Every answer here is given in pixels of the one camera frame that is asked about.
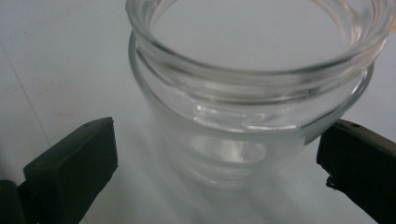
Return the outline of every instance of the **glass jar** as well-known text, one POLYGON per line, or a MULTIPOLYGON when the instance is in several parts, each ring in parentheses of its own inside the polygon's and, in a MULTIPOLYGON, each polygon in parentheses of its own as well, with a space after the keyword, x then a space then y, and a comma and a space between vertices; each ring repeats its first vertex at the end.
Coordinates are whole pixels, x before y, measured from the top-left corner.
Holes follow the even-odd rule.
POLYGON ((392 0, 128 0, 135 79, 175 167, 255 186, 364 92, 392 0))

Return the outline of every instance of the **jar rim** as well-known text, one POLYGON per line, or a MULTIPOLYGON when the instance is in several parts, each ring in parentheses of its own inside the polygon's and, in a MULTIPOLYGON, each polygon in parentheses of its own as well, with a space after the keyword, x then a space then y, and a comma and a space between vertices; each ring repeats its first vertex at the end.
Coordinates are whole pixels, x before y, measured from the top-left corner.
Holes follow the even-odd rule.
POLYGON ((233 77, 239 76, 243 74, 244 77, 271 77, 276 75, 298 75, 298 74, 307 74, 307 73, 315 73, 317 71, 321 71, 323 69, 329 67, 335 67, 337 65, 342 65, 346 63, 350 63, 354 61, 354 59, 362 56, 367 50, 371 48, 375 48, 377 45, 383 43, 390 31, 390 27, 392 25, 393 16, 394 16, 394 2, 393 0, 381 0, 384 4, 381 8, 383 12, 377 13, 375 27, 370 33, 370 36, 365 39, 362 43, 358 43, 352 48, 348 49, 348 51, 330 59, 325 60, 320 63, 313 63, 307 66, 296 67, 292 69, 279 69, 279 70, 251 70, 251 69, 238 69, 238 68, 230 68, 226 66, 216 65, 212 63, 204 63, 197 60, 194 60, 191 57, 185 56, 175 50, 172 50, 165 46, 160 40, 158 40, 148 29, 147 25, 145 25, 139 17, 136 8, 136 4, 134 3, 136 0, 127 0, 126 10, 129 15, 130 22, 133 26, 134 33, 136 39, 143 38, 145 43, 149 44, 151 48, 154 48, 156 51, 159 51, 161 54, 166 57, 172 58, 177 57, 179 64, 184 64, 185 66, 205 69, 214 71, 217 74, 228 74, 233 77))

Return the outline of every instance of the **clear glass jar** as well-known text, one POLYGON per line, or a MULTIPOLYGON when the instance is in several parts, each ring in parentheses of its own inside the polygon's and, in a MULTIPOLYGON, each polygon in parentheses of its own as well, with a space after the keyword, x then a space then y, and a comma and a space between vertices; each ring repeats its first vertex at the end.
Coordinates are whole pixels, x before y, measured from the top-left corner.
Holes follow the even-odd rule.
POLYGON ((240 189, 355 103, 393 0, 128 0, 134 76, 177 169, 240 189))

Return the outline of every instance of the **white surface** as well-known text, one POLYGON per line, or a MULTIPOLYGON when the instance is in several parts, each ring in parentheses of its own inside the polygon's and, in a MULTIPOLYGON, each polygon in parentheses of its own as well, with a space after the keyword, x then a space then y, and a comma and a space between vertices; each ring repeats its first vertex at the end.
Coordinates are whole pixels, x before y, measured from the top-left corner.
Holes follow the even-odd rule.
MULTIPOLYGON (((129 66, 132 28, 124 4, 0 0, 0 178, 21 183, 22 167, 39 153, 82 123, 111 116, 120 167, 87 223, 374 223, 344 194, 325 187, 328 175, 315 162, 318 141, 271 189, 197 187, 189 201, 176 197, 149 154, 163 142, 129 66)), ((393 141, 395 57, 392 34, 369 89, 344 116, 393 141)))

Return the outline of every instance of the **white background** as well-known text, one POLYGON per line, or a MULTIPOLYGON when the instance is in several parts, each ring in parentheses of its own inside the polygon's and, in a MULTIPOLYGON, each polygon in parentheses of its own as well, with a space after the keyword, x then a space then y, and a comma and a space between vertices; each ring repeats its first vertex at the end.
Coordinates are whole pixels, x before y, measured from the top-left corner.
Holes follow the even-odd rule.
MULTIPOLYGON (((125 0, 0 0, 0 179, 20 184, 22 168, 33 158, 79 125, 111 116, 119 169, 81 223, 205 223, 199 219, 205 214, 163 189, 149 155, 161 141, 130 69, 132 28, 124 5, 125 0)), ((395 58, 391 34, 368 90, 344 115, 392 141, 395 58)), ((318 141, 281 172, 276 185, 283 193, 269 195, 272 205, 257 209, 269 211, 275 223, 374 223, 344 194, 325 187, 328 175, 316 164, 317 147, 318 141), (295 209, 288 210, 283 198, 295 202, 295 209)), ((220 203, 210 206, 209 216, 232 212, 220 203)))

